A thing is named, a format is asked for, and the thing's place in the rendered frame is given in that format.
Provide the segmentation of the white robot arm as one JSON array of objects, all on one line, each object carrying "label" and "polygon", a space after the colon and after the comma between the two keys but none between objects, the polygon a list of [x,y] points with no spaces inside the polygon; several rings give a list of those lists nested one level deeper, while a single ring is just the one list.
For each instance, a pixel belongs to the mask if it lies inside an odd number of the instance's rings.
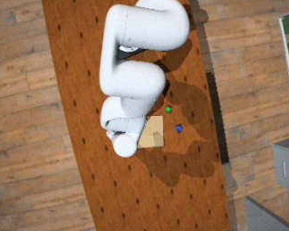
[{"label": "white robot arm", "polygon": [[127,158],[137,151],[147,114],[167,82],[159,66],[121,59],[119,50],[174,50],[186,42],[189,33],[188,13],[178,0],[139,0],[135,6],[114,5],[108,11],[101,50],[100,86],[110,97],[102,105],[101,125],[110,130],[119,156]]}]

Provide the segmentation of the beige flat mat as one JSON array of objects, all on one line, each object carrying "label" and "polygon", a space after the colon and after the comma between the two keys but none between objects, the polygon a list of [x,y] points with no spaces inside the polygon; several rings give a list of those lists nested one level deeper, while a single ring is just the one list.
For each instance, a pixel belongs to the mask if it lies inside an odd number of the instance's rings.
[{"label": "beige flat mat", "polygon": [[147,116],[147,124],[140,136],[138,148],[164,146],[163,115]]}]

